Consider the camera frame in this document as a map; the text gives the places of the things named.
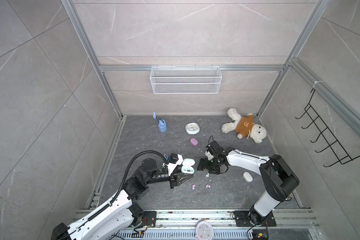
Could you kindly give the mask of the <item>white earbud case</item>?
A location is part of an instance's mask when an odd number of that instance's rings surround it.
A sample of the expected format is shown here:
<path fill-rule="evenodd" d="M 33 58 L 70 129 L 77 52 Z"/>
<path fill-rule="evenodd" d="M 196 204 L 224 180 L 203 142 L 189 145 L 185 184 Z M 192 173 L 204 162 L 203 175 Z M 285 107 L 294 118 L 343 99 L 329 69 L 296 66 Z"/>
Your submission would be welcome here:
<path fill-rule="evenodd" d="M 243 178 L 247 183 L 251 183 L 253 181 L 253 177 L 249 172 L 244 172 Z"/>

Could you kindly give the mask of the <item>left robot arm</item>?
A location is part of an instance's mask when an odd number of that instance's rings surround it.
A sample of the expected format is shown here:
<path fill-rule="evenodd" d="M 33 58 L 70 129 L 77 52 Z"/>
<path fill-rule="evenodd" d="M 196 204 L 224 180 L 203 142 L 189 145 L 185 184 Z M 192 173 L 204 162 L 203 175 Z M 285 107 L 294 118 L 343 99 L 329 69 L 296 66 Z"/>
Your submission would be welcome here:
<path fill-rule="evenodd" d="M 159 166 L 152 158 L 143 160 L 132 175 L 129 171 L 135 160 L 143 155 L 156 155 L 163 160 Z M 69 225 L 61 223 L 52 232 L 53 240 L 107 240 L 129 226 L 138 226 L 144 218 L 139 206 L 141 199 L 153 183 L 169 182 L 171 189 L 191 179 L 192 165 L 184 165 L 182 155 L 165 157 L 153 150 L 143 151 L 129 162 L 122 182 L 115 194 L 88 215 Z"/>

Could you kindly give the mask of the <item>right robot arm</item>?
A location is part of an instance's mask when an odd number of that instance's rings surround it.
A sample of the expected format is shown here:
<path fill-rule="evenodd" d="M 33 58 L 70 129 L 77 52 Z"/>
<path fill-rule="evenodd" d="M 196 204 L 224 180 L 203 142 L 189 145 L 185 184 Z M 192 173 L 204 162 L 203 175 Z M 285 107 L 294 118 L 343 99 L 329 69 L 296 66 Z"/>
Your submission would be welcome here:
<path fill-rule="evenodd" d="M 212 141 L 206 146 L 205 157 L 200 159 L 197 170 L 208 170 L 209 174 L 219 175 L 223 173 L 222 165 L 227 169 L 230 166 L 240 167 L 262 177 L 265 192 L 248 213 L 254 225 L 263 221 L 300 184 L 297 175 L 279 155 L 252 155 L 231 147 L 223 148 L 217 141 Z"/>

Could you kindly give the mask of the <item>pink earbud case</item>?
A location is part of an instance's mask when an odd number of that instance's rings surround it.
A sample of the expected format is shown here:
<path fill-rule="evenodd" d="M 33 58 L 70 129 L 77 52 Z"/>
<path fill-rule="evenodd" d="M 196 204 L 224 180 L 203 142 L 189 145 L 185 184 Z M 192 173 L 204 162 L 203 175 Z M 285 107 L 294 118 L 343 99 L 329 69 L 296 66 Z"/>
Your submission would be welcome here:
<path fill-rule="evenodd" d="M 199 141 L 198 141 L 197 139 L 195 139 L 195 138 L 191 138 L 191 139 L 190 139 L 190 142 L 191 142 L 191 144 L 192 144 L 193 146 L 197 146 L 197 145 L 199 144 Z"/>

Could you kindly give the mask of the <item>white round bowl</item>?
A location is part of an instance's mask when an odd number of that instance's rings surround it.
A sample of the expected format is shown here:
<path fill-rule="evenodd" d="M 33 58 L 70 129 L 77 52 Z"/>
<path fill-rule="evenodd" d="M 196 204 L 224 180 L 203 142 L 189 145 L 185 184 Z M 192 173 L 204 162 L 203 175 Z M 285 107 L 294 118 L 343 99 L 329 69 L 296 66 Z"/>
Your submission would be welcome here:
<path fill-rule="evenodd" d="M 200 132 L 200 126 L 197 123 L 188 123 L 186 124 L 185 129 L 189 135 L 196 135 Z"/>

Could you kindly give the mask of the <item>white teddy bear brown shirt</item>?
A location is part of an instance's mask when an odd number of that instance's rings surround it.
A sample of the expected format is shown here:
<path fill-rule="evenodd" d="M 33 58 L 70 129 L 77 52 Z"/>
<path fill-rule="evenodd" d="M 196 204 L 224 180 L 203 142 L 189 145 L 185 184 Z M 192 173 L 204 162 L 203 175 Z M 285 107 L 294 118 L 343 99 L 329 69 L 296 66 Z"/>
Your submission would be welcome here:
<path fill-rule="evenodd" d="M 244 117 L 237 112 L 236 108 L 230 108 L 228 116 L 233 121 L 222 125 L 223 133 L 236 132 L 238 139 L 251 138 L 256 144 L 260 144 L 267 137 L 267 130 L 255 123 L 254 115 L 249 114 Z"/>

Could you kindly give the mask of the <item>white round clock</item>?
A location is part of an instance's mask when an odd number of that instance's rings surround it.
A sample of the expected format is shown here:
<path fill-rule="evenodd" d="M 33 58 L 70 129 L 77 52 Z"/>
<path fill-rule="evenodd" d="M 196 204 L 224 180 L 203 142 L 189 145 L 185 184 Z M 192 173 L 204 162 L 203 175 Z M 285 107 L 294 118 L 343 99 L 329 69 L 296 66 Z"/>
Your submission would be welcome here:
<path fill-rule="evenodd" d="M 200 221 L 196 226 L 196 237 L 198 240 L 212 240 L 214 237 L 212 225 L 207 221 Z"/>

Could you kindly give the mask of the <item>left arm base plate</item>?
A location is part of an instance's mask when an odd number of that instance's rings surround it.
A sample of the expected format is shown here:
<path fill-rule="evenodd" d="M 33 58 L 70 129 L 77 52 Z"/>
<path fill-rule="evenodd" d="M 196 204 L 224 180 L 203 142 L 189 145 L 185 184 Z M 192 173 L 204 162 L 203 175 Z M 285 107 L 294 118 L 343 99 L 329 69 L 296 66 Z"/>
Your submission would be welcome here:
<path fill-rule="evenodd" d="M 131 227 L 155 227 L 157 220 L 157 211 L 144 211 L 140 216 L 133 219 Z"/>

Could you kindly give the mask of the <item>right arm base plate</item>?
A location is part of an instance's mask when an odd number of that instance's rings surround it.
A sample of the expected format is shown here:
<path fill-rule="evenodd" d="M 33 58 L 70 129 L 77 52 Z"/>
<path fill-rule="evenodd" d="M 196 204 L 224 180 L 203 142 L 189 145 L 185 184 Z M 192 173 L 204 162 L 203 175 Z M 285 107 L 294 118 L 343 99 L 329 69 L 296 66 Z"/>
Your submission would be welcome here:
<path fill-rule="evenodd" d="M 237 227 L 276 227 L 276 220 L 273 212 L 270 212 L 266 217 L 259 215 L 256 211 L 234 211 L 232 214 Z"/>

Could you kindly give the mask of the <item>black wall hook rack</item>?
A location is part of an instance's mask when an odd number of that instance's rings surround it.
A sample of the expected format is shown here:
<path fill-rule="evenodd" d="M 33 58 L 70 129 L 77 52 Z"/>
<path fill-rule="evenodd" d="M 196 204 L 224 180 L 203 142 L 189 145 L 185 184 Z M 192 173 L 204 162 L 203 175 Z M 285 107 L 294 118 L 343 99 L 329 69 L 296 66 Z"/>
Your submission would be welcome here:
<path fill-rule="evenodd" d="M 312 144 L 315 144 L 318 142 L 318 140 L 322 139 L 324 143 L 326 144 L 322 149 L 315 150 L 315 153 L 319 154 L 322 152 L 325 152 L 326 150 L 330 150 L 332 154 L 335 156 L 335 161 L 330 164 L 323 164 L 324 168 L 330 168 L 336 164 L 345 165 L 349 162 L 353 162 L 356 159 L 360 158 L 360 155 L 356 157 L 352 157 L 348 151 L 345 149 L 345 147 L 342 145 L 342 143 L 339 141 L 339 139 L 336 137 L 334 131 L 332 131 L 327 125 L 327 123 L 324 121 L 324 119 L 319 115 L 319 113 L 315 110 L 313 105 L 311 104 L 312 99 L 315 94 L 315 89 L 311 89 L 310 91 L 310 98 L 307 103 L 307 105 L 304 107 L 303 113 L 299 117 L 295 117 L 296 120 L 301 120 L 304 117 L 308 117 L 310 122 L 307 126 L 301 127 L 302 130 L 307 130 L 311 126 L 314 126 L 315 129 L 318 131 L 317 137 L 315 140 L 310 140 Z"/>

